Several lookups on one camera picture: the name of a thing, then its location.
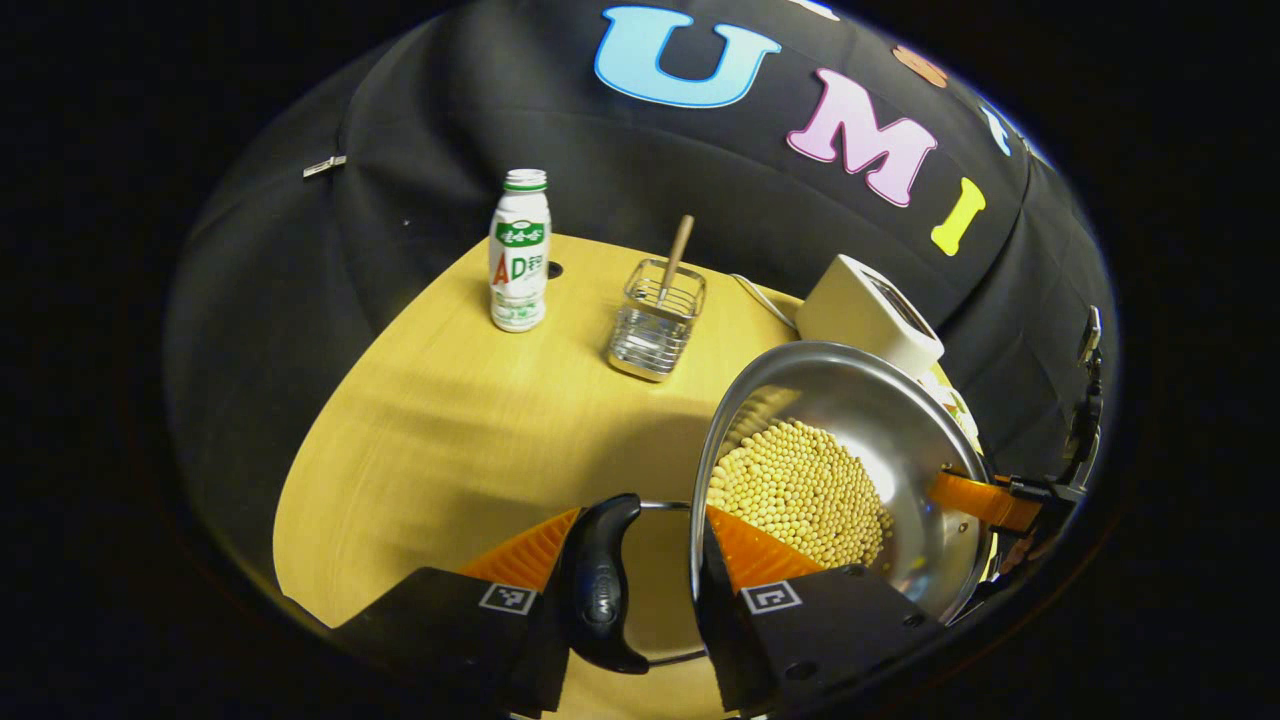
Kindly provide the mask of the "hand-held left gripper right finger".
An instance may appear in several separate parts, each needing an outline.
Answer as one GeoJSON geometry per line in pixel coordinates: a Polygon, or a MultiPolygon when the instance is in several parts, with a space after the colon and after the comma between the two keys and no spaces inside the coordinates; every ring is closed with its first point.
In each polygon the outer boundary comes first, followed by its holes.
{"type": "Polygon", "coordinates": [[[721,703],[740,717],[796,717],[865,689],[943,630],[869,568],[820,568],[716,506],[694,607],[721,703]]]}

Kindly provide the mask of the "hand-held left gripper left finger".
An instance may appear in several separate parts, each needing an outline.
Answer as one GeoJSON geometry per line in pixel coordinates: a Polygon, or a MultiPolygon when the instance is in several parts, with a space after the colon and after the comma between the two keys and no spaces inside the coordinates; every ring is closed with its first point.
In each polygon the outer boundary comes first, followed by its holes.
{"type": "Polygon", "coordinates": [[[561,512],[458,571],[420,568],[330,637],[390,675],[494,719],[554,712],[570,647],[553,582],[580,514],[561,512]]]}

